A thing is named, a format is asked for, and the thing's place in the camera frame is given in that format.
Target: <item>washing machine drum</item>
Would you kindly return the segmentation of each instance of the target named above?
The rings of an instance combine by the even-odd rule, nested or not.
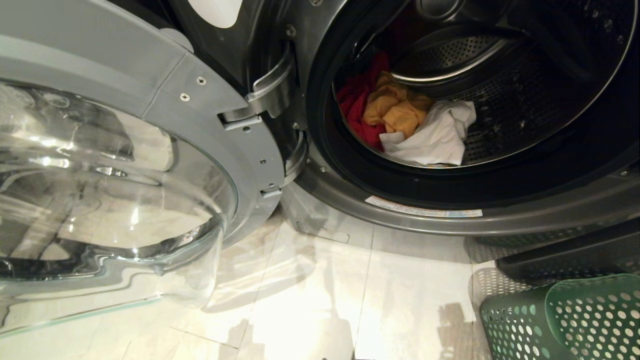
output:
[[[313,83],[323,90],[309,98],[324,102],[307,103],[323,119],[312,124],[321,153],[371,193],[420,207],[503,206],[637,161],[637,2],[416,1],[383,28],[363,25],[380,16],[325,44],[321,54],[341,56],[319,69],[333,78]],[[411,91],[474,103],[460,166],[399,160],[349,126],[335,94],[379,52]]]

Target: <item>washing machine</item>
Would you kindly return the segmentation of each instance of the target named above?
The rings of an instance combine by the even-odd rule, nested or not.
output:
[[[636,0],[0,6],[2,346],[81,353],[199,306],[278,204],[301,232],[441,261],[592,234],[640,258]],[[349,125],[336,93],[381,51],[402,86],[474,103],[460,165]]]

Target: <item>green laundry basket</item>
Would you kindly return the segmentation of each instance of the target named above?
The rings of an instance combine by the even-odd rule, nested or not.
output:
[[[493,360],[640,360],[640,276],[490,297],[480,313]]]

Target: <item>door hinge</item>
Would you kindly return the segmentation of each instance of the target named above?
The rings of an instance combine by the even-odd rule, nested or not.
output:
[[[244,97],[249,106],[222,113],[225,122],[233,122],[268,112],[275,118],[289,106],[294,96],[296,66],[289,44],[276,66],[253,83],[253,92]]]

